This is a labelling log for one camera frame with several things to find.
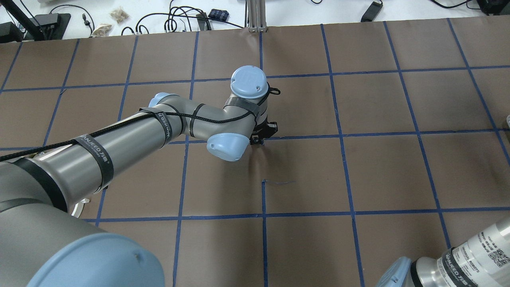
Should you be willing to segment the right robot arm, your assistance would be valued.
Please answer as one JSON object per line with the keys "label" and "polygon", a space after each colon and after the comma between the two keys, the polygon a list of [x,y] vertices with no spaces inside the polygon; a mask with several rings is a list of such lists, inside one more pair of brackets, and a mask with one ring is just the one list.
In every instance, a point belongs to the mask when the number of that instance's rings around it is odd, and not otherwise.
{"label": "right robot arm", "polygon": [[397,259],[378,287],[508,287],[510,219],[503,218],[438,259]]}

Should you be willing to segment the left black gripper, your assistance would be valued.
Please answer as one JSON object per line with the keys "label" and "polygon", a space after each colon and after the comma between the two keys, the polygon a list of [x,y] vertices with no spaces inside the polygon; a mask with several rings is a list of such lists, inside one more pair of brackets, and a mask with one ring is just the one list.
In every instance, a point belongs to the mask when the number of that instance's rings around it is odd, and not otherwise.
{"label": "left black gripper", "polygon": [[255,126],[249,137],[250,145],[262,145],[265,139],[271,138],[278,132],[277,122],[268,122],[265,119],[262,123],[257,123],[255,120]]}

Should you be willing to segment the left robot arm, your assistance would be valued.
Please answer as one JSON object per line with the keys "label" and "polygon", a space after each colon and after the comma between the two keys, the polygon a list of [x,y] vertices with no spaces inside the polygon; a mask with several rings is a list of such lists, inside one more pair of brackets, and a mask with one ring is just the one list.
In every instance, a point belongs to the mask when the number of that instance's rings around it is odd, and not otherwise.
{"label": "left robot arm", "polygon": [[223,108],[174,93],[91,134],[1,157],[2,287],[163,287],[158,258],[134,240],[71,216],[78,202],[182,134],[224,161],[277,131],[258,67],[231,76]]}

